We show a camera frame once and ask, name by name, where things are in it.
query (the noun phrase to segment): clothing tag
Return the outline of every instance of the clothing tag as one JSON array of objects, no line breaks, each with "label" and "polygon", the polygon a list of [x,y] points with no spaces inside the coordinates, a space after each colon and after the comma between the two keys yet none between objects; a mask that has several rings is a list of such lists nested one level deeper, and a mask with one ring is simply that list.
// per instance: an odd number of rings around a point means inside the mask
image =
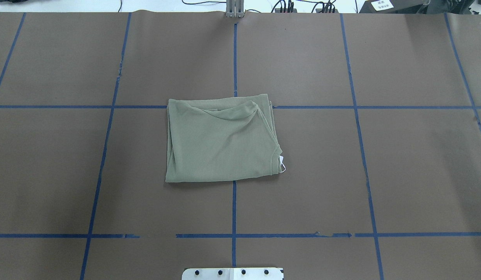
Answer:
[{"label": "clothing tag", "polygon": [[382,11],[382,10],[394,8],[394,6],[391,4],[391,1],[389,0],[379,0],[379,1],[371,2],[371,4],[376,11]]},{"label": "clothing tag", "polygon": [[287,170],[287,169],[285,168],[285,165],[284,165],[284,157],[283,156],[280,156],[280,165],[284,168],[284,170],[282,170],[279,173],[284,173],[285,170]]}]

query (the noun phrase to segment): black cable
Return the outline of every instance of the black cable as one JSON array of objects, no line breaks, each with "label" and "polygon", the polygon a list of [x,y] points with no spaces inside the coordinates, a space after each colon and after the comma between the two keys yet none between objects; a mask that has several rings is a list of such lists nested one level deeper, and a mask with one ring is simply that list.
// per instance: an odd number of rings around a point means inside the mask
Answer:
[{"label": "black cable", "polygon": [[275,3],[275,5],[273,5],[273,9],[271,12],[273,12],[276,8],[276,6],[280,3],[280,12],[282,12],[282,2],[284,3],[284,6],[285,6],[285,0],[278,0],[278,2]]},{"label": "black cable", "polygon": [[315,11],[315,8],[317,7],[318,4],[322,4],[322,9],[324,9],[325,3],[323,3],[322,1],[320,1],[320,2],[317,2],[317,3],[313,6],[313,9],[311,10],[311,12],[314,12],[314,11]]},{"label": "black cable", "polygon": [[333,14],[335,12],[335,5],[334,2],[337,0],[334,0],[331,2],[330,0],[326,3],[325,7],[320,11],[323,14]]},{"label": "black cable", "polygon": [[219,3],[227,3],[226,1],[204,1],[204,2],[198,2],[198,3],[186,3],[182,0],[182,3],[185,5],[199,5],[199,4],[206,4],[206,3],[214,3],[214,4],[219,4]]}]

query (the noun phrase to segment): folded shirt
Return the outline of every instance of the folded shirt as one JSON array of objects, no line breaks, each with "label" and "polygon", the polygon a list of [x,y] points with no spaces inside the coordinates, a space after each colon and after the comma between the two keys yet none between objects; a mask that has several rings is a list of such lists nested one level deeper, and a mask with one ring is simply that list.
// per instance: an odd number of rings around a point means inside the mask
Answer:
[{"label": "folded shirt", "polygon": [[166,182],[233,181],[281,172],[267,94],[168,101]]}]

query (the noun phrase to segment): blue tape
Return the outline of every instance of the blue tape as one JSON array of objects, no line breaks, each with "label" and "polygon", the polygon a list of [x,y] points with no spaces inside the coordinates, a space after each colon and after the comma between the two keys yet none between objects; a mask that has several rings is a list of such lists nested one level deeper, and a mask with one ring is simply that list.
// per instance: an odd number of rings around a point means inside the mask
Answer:
[{"label": "blue tape", "polygon": [[[232,238],[233,234],[176,234],[177,238]],[[331,236],[316,233],[236,233],[235,238],[350,238],[350,233],[335,233]]]},{"label": "blue tape", "polygon": [[274,109],[352,109],[353,106],[273,106]]},{"label": "blue tape", "polygon": [[[368,190],[368,206],[370,208],[370,218],[372,220],[372,229],[374,233],[377,233],[377,225],[375,224],[375,214],[373,210],[373,202],[372,202],[372,191],[370,190],[370,179],[368,177],[368,168],[366,165],[366,158],[365,158],[365,149],[363,148],[363,137],[361,136],[361,127],[359,122],[359,115],[358,115],[358,106],[356,103],[356,95],[354,92],[354,83],[353,83],[353,76],[351,74],[351,63],[349,61],[349,50],[347,48],[347,39],[346,39],[346,30],[344,25],[344,17],[342,14],[340,16],[340,26],[342,29],[342,39],[344,42],[344,52],[346,54],[346,63],[347,63],[347,73],[349,75],[349,86],[351,87],[351,96],[353,99],[353,106],[354,106],[354,118],[356,119],[356,129],[358,130],[358,140],[360,143],[360,151],[361,151],[361,161],[363,163],[363,169],[365,170],[365,177],[366,177],[366,187]],[[380,247],[379,247],[379,238],[375,237],[375,253],[377,255],[377,265],[379,268],[379,276],[381,280],[384,280],[384,271],[382,269],[382,257],[380,255]]]},{"label": "blue tape", "polygon": [[407,233],[356,233],[355,237],[436,237],[481,236],[481,232],[407,232]]},{"label": "blue tape", "polygon": [[232,267],[237,264],[237,182],[232,182]]},{"label": "blue tape", "polygon": [[230,233],[176,234],[177,238],[232,238]]},{"label": "blue tape", "polygon": [[331,236],[315,234],[315,233],[241,233],[237,234],[238,238],[350,238],[350,233],[335,233]]},{"label": "blue tape", "polygon": [[[363,106],[358,109],[433,109],[433,110],[481,110],[481,106]],[[166,105],[0,105],[2,109],[166,109]],[[353,109],[347,105],[283,105],[273,106],[274,109]]]},{"label": "blue tape", "polygon": [[237,97],[237,23],[234,24],[234,97]]},{"label": "blue tape", "polygon": [[457,64],[460,69],[460,74],[463,79],[463,83],[465,84],[465,88],[467,90],[468,98],[470,99],[472,109],[474,110],[475,119],[477,120],[477,126],[479,126],[479,131],[481,132],[481,119],[479,118],[479,113],[477,113],[477,109],[475,108],[474,98],[472,97],[472,92],[470,92],[470,87],[468,86],[467,78],[465,76],[465,71],[463,71],[463,67],[460,62],[460,57],[458,56],[457,47],[455,46],[455,42],[453,40],[453,34],[451,33],[451,27],[450,27],[450,20],[448,19],[447,13],[444,13],[444,21],[446,21],[446,27],[448,28],[448,34],[450,35],[451,47],[453,48],[453,53],[455,55],[455,58],[457,59]]},{"label": "blue tape", "polygon": [[357,106],[358,109],[436,109],[436,110],[456,110],[472,109],[471,106]]},{"label": "blue tape", "polygon": [[0,233],[0,238],[140,238],[134,234]]},{"label": "blue tape", "polygon": [[87,234],[0,233],[0,238],[87,238]]},{"label": "blue tape", "polygon": [[111,105],[0,105],[3,109],[111,109]]},{"label": "blue tape", "polygon": [[80,272],[80,280],[84,280],[85,278],[85,269],[87,266],[87,259],[88,259],[88,252],[90,250],[90,235],[92,234],[93,228],[94,228],[94,220],[95,220],[95,212],[97,210],[97,202],[99,200],[99,192],[101,189],[101,181],[102,181],[102,170],[104,168],[104,163],[106,161],[106,152],[107,152],[107,147],[108,147],[108,140],[109,140],[109,132],[111,131],[111,124],[113,122],[113,115],[114,115],[114,106],[116,104],[116,97],[118,96],[118,88],[120,85],[120,77],[121,77],[121,71],[123,68],[123,60],[125,58],[125,49],[127,46],[127,39],[128,39],[128,31],[130,29],[130,20],[132,19],[132,13],[128,14],[128,19],[127,19],[127,28],[125,30],[125,38],[123,39],[123,48],[121,51],[121,60],[120,60],[120,69],[118,70],[118,77],[116,78],[116,84],[115,84],[115,90],[113,94],[113,103],[112,103],[112,108],[111,112],[109,113],[109,122],[108,122],[108,129],[106,131],[106,138],[104,140],[104,149],[102,150],[102,159],[101,159],[101,166],[99,167],[99,176],[97,179],[97,186],[95,188],[95,196],[94,196],[94,204],[92,206],[92,214],[90,215],[90,224],[88,227],[88,234],[89,236],[87,237],[87,243],[85,245],[85,253],[84,253],[84,262],[82,263],[82,268]]},{"label": "blue tape", "polygon": [[2,84],[2,79],[4,78],[4,74],[6,74],[6,69],[9,64],[9,60],[11,59],[11,55],[13,54],[14,47],[16,46],[16,42],[18,41],[18,37],[20,35],[21,28],[24,23],[24,18],[26,17],[26,13],[23,13],[21,17],[20,25],[18,26],[18,30],[16,31],[16,35],[14,36],[13,43],[11,44],[11,48],[9,49],[9,53],[7,54],[6,62],[4,63],[4,67],[2,68],[2,72],[0,73],[0,85]]},{"label": "blue tape", "polygon": [[166,105],[116,105],[115,109],[166,109]]}]

